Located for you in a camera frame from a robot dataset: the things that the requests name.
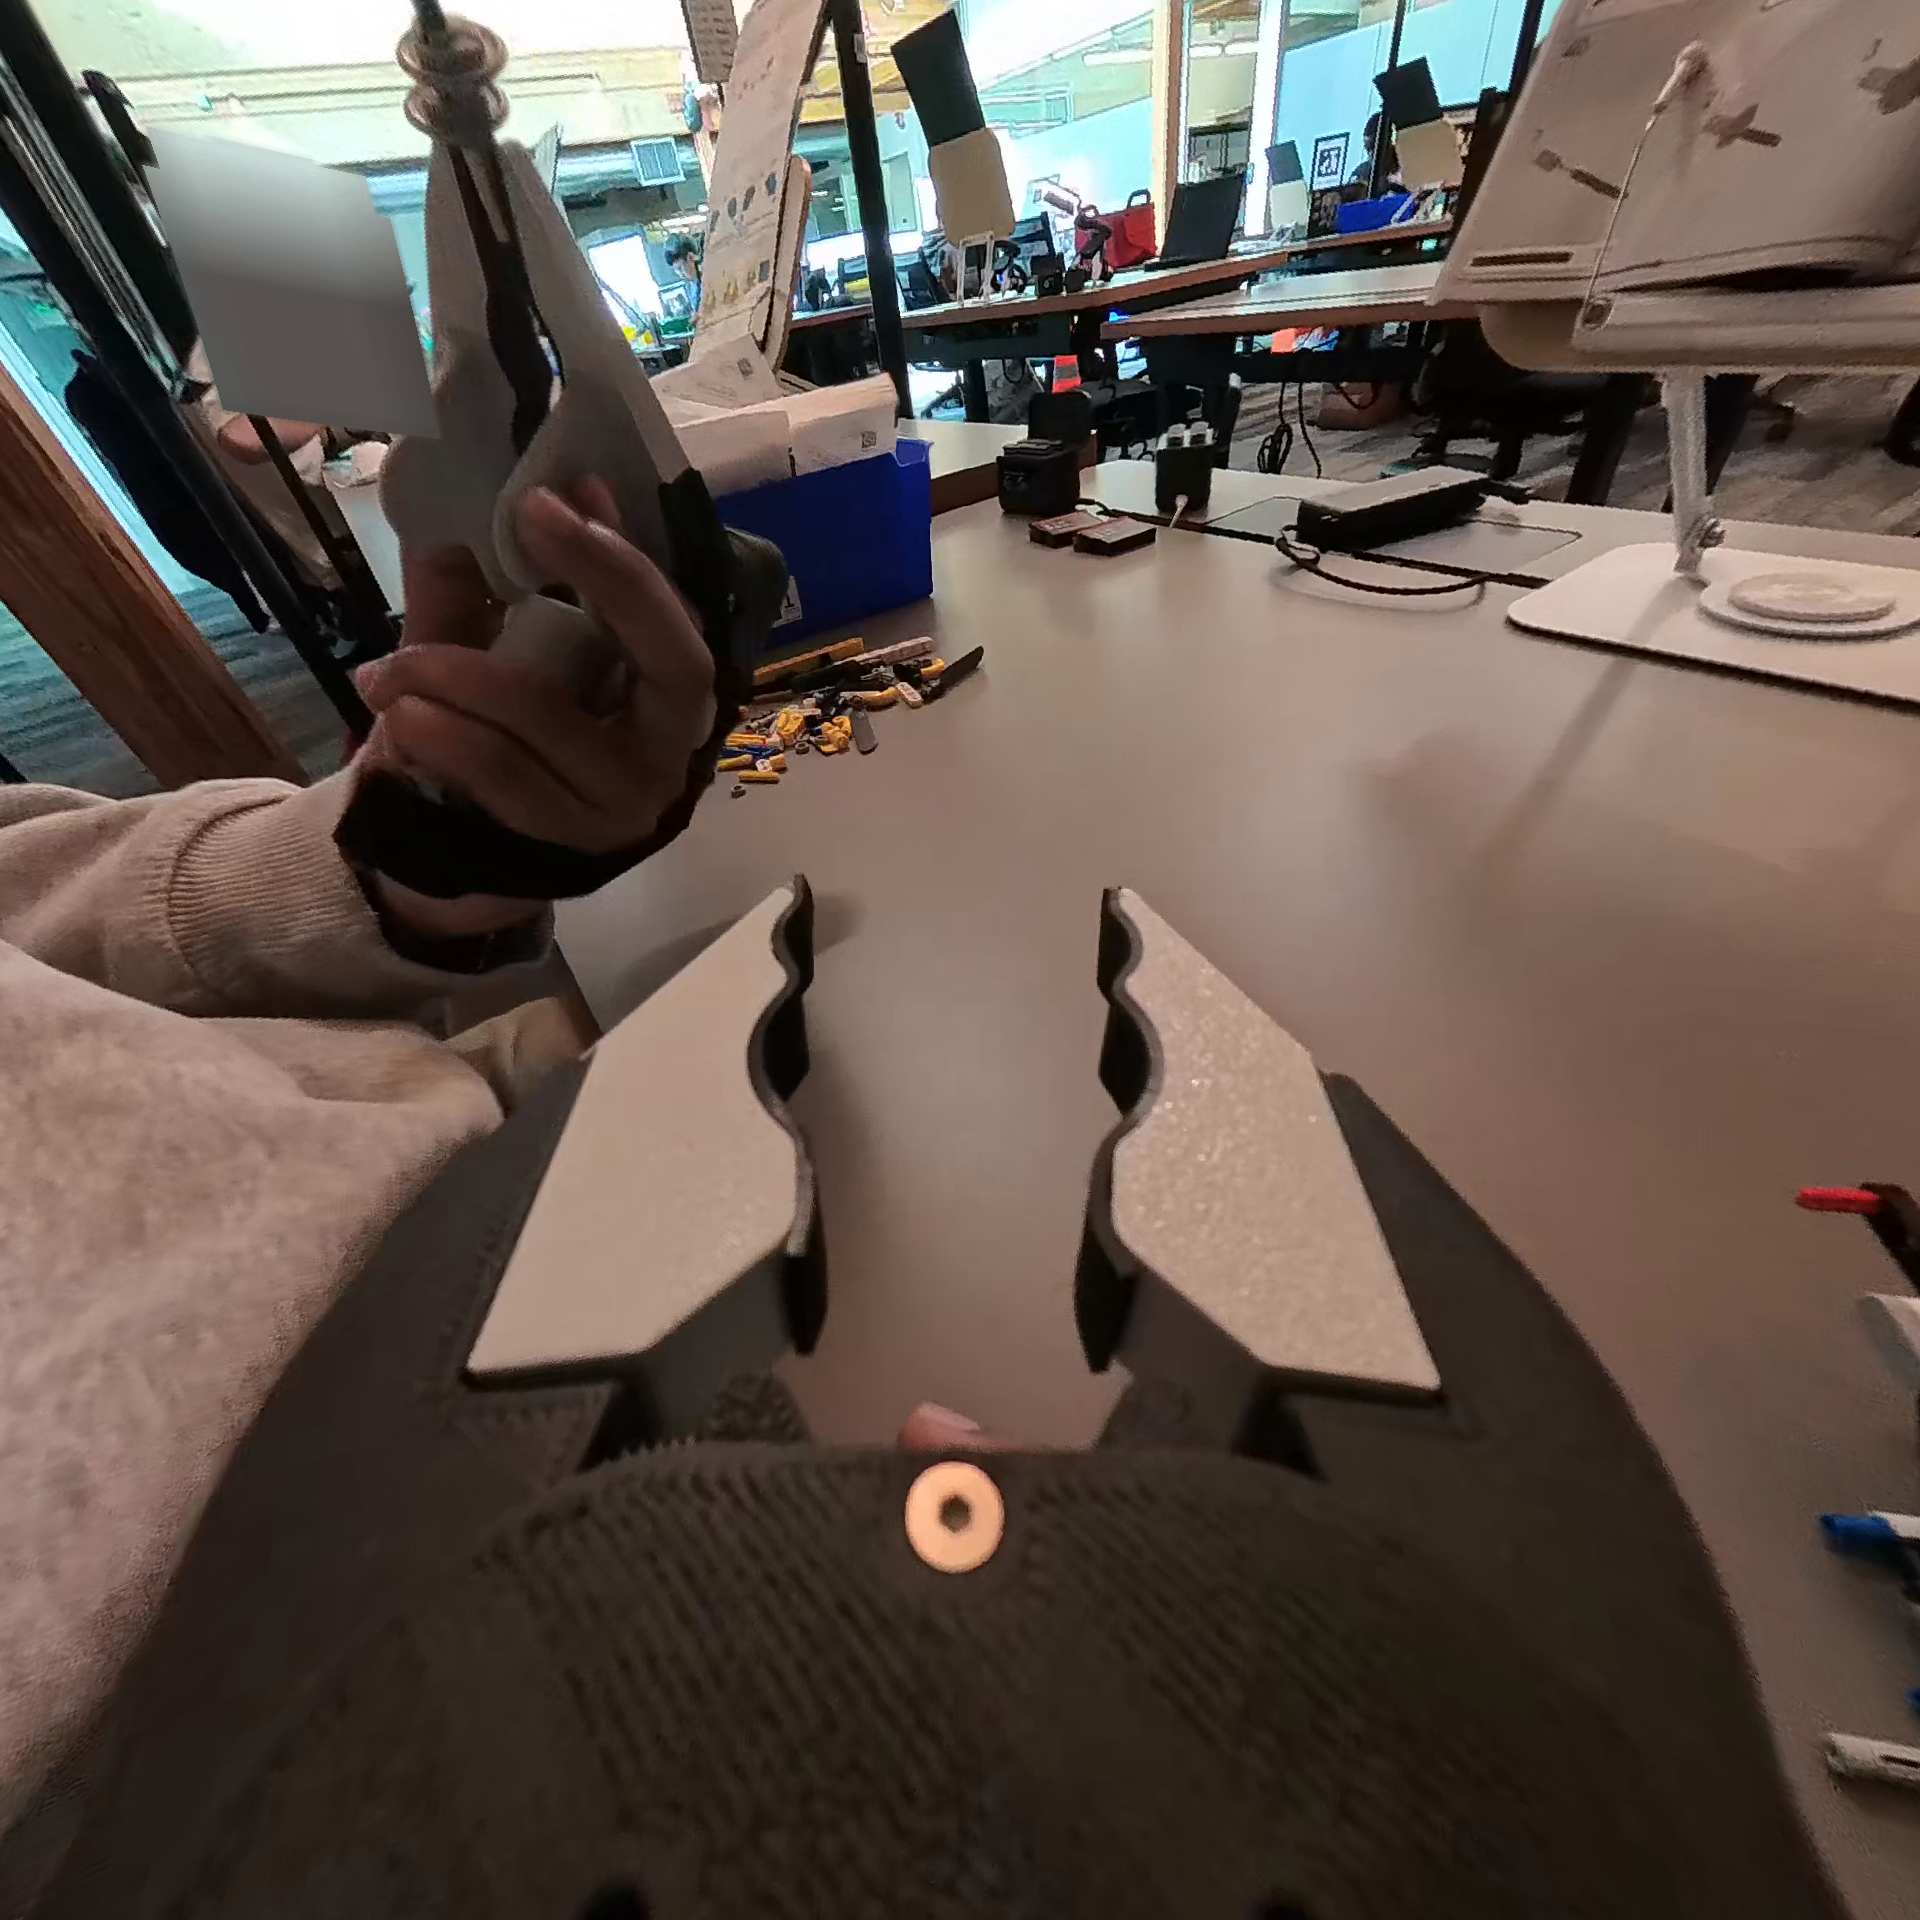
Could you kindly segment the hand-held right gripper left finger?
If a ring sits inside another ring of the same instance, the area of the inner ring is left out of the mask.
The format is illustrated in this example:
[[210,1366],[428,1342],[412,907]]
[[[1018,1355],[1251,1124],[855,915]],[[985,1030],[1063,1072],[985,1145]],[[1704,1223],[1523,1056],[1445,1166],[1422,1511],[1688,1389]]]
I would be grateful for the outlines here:
[[468,1355],[477,1384],[728,1384],[826,1331],[814,898],[775,887],[591,1052]]

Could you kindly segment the white paper sheets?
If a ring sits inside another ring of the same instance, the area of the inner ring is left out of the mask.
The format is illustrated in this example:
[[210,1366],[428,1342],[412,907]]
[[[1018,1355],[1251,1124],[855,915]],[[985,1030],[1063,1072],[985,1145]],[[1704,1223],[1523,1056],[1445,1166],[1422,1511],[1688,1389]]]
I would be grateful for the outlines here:
[[884,373],[790,386],[748,340],[720,341],[652,386],[714,500],[898,447],[900,394]]

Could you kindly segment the black office chair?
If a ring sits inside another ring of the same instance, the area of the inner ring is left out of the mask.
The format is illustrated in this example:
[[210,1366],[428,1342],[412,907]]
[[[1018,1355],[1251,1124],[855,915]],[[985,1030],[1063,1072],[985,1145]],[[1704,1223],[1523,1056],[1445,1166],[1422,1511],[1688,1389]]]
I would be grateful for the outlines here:
[[1545,373],[1520,371],[1500,357],[1474,321],[1437,326],[1429,357],[1412,383],[1412,410],[1422,420],[1415,469],[1470,469],[1452,453],[1461,443],[1487,443],[1494,453],[1485,472],[1511,482],[1528,439],[1565,437],[1593,419],[1635,416],[1651,403],[1646,373]]

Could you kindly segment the open instruction booklet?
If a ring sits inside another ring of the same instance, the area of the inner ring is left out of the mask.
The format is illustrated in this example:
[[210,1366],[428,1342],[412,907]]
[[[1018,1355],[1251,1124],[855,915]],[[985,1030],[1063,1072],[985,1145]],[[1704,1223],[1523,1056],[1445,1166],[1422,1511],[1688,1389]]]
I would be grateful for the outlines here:
[[1879,284],[1914,264],[1914,232],[1914,2],[1569,2],[1438,293]]

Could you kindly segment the black lego axle with discs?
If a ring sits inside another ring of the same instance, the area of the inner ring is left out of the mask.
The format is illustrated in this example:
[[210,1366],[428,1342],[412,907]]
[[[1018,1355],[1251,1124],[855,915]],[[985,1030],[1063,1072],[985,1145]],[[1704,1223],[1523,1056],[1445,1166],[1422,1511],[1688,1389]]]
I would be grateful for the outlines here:
[[486,152],[509,121],[501,74],[502,39],[443,2],[412,2],[398,65],[411,83],[402,111],[411,128],[452,152]]

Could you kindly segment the person's left forearm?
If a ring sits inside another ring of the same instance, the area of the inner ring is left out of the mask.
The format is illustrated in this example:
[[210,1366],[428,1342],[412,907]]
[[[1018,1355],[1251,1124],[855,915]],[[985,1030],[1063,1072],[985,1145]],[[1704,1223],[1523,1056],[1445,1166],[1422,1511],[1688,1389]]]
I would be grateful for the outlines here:
[[354,779],[4,801],[5,1830],[78,1761],[271,1387],[564,1058],[554,913],[419,928]]

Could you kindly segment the black and cream panel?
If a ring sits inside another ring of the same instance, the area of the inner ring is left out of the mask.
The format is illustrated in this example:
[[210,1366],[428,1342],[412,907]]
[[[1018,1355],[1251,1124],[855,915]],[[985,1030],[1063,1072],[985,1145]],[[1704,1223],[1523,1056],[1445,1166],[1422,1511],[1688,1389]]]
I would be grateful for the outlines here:
[[1405,191],[1458,188],[1465,180],[1461,129],[1442,109],[1429,59],[1400,61],[1375,78],[1391,177]]
[[952,244],[1011,239],[1006,156],[985,120],[960,16],[938,13],[900,37],[895,65],[929,147],[936,226]]

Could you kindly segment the white book stand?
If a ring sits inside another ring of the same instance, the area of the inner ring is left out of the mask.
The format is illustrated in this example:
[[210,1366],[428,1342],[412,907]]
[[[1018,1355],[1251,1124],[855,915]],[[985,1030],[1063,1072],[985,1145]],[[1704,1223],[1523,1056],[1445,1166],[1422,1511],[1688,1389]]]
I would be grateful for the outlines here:
[[1571,349],[1662,382],[1670,535],[1618,546],[1511,609],[1527,636],[1725,669],[1914,710],[1914,563],[1740,551],[1705,474],[1705,383],[1723,373],[1887,373],[1914,366],[1914,264],[1896,279],[1760,276],[1670,291],[1590,291]]

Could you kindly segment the black power adapter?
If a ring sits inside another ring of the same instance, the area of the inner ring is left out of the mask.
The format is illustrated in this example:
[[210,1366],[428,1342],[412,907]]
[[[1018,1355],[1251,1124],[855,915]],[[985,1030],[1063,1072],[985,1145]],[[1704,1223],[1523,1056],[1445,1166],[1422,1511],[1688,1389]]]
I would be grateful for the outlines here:
[[1491,482],[1467,469],[1421,469],[1302,500],[1290,543],[1321,555],[1375,555],[1474,522]]

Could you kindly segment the person's left hand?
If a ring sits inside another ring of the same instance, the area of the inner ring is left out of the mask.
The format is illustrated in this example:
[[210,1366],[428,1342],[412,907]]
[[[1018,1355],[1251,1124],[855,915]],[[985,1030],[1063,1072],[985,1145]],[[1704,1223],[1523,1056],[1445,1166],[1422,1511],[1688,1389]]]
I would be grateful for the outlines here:
[[529,489],[521,555],[611,636],[592,693],[505,660],[477,555],[402,551],[402,645],[361,681],[373,734],[358,780],[411,779],[572,853],[620,853],[663,821],[716,719],[716,671],[686,596],[620,533],[600,476]]

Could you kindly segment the black laptop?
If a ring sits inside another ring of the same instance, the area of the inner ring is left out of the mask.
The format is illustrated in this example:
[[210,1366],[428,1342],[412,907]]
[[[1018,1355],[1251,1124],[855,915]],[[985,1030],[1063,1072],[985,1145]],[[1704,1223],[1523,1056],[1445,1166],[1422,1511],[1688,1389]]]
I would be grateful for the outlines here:
[[1231,255],[1247,193],[1244,169],[1180,182],[1166,215],[1159,267],[1187,269]]

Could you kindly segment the wooden office desk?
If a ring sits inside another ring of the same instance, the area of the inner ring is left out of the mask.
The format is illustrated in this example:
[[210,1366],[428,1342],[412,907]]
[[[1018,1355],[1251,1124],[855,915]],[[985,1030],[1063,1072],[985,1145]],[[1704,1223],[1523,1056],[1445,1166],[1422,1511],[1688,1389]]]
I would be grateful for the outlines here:
[[991,362],[1059,362],[1075,357],[1089,379],[1110,379],[1126,341],[1227,341],[1190,383],[1239,373],[1251,383],[1294,379],[1306,362],[1322,382],[1405,379],[1408,351],[1385,349],[1244,349],[1282,333],[1366,333],[1383,326],[1458,321],[1465,309],[1437,297],[1452,221],[1408,223],[1367,232],[1337,232],[1302,244],[1260,247],[1183,269],[1129,269],[1105,284],[1055,297],[1006,297],[908,312],[900,322],[912,371],[956,373],[965,419],[990,419],[985,371]]

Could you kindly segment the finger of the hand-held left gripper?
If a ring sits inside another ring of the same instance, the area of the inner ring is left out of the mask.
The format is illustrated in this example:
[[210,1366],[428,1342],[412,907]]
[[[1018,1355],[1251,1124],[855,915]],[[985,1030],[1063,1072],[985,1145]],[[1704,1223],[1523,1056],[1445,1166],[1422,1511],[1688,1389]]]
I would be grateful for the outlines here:
[[493,527],[519,467],[513,390],[493,354],[486,279],[444,152],[428,165],[423,252],[439,433],[391,444],[380,469],[380,511],[406,563],[468,554],[486,589],[517,607],[529,589],[505,571]]
[[501,166],[533,299],[562,362],[559,398],[501,506],[517,506],[529,489],[562,492],[595,480],[616,509],[659,509],[662,488],[679,476],[677,432],[529,148],[501,144]]

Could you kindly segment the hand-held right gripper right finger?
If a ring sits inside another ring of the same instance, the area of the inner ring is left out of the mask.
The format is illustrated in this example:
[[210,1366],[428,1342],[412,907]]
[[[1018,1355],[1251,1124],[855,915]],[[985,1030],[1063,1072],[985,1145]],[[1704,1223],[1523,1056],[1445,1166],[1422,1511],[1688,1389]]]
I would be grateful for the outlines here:
[[1089,1372],[1204,1404],[1437,1404],[1438,1366],[1309,1047],[1139,892],[1097,909],[1096,1148],[1075,1261]]

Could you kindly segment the blue plastic bin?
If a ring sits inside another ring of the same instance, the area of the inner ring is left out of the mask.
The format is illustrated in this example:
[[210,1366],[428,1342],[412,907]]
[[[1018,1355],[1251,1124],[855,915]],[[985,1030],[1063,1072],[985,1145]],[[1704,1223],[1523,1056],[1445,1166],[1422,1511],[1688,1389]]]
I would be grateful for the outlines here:
[[921,439],[734,492],[716,513],[789,563],[789,587],[757,657],[935,596],[931,449]]

